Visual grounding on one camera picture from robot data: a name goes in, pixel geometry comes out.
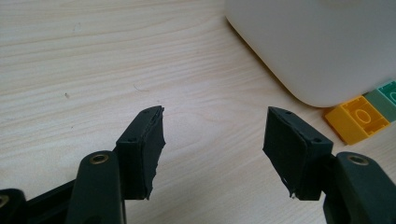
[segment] light wooden surface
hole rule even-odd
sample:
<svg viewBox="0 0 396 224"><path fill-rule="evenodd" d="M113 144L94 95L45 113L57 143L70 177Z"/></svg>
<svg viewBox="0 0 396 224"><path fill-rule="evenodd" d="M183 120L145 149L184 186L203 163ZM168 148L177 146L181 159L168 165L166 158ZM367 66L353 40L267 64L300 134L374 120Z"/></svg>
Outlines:
<svg viewBox="0 0 396 224"><path fill-rule="evenodd" d="M325 223L322 199L289 198L262 152L267 106L295 112L333 152L396 180L396 127L345 146L232 29L223 0L0 1L0 189L27 199L111 150L136 114L165 108L150 201L128 223Z"/></svg>

